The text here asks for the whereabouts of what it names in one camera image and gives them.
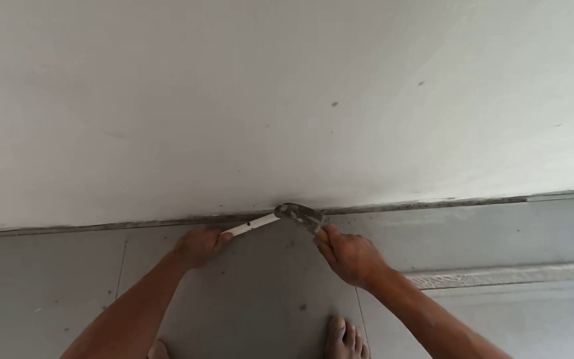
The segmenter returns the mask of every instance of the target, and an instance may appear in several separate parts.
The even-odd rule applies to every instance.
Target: tile grout line
[[[119,280],[117,281],[117,290],[114,293],[114,300],[119,297],[119,285],[121,285],[121,274],[123,274],[123,262],[126,259],[126,248],[128,247],[128,240],[123,244],[123,256],[121,257],[121,269],[119,270]]]
[[[362,327],[365,330],[365,340],[367,341],[367,348],[369,348],[369,356],[371,356],[371,346],[369,345],[369,335],[367,334],[367,323],[365,322],[365,317],[362,314],[362,305],[360,304],[360,296],[358,295],[358,287],[353,287],[356,290],[356,299],[358,300],[358,308],[360,309],[360,318],[362,319]]]

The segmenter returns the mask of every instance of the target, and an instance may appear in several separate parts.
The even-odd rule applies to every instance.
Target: hand
[[[314,243],[331,269],[345,282],[368,290],[370,281],[389,268],[371,240],[355,234],[342,234],[335,225],[325,225]]]
[[[180,256],[188,269],[201,268],[215,257],[232,237],[232,233],[221,234],[219,228],[194,229],[185,233],[171,251]]]

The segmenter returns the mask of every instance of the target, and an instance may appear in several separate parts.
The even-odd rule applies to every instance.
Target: wrist
[[[389,265],[384,263],[376,267],[375,270],[367,277],[366,288],[364,290],[375,295],[375,292],[383,287],[398,286],[404,283],[404,276],[402,273],[391,268]]]
[[[188,258],[177,250],[167,252],[159,264],[181,275],[187,273],[193,267]]]

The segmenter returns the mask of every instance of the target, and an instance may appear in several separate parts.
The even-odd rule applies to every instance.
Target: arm
[[[371,240],[327,225],[314,242],[342,280],[378,298],[434,359],[510,359],[389,267]]]
[[[203,266],[232,239],[219,229],[186,233],[139,282],[104,310],[61,359],[143,359],[154,342],[180,279]]]

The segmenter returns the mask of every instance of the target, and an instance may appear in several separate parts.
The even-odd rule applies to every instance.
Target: white chisel handle
[[[254,228],[258,228],[261,225],[270,224],[280,218],[276,217],[273,213],[270,215],[266,215],[264,217],[260,217],[258,219],[254,219],[251,222],[247,222],[245,224],[241,224],[238,227],[234,227],[232,229],[228,229],[223,233],[232,233],[234,236],[238,236],[239,234],[243,234],[247,231],[251,231]]]

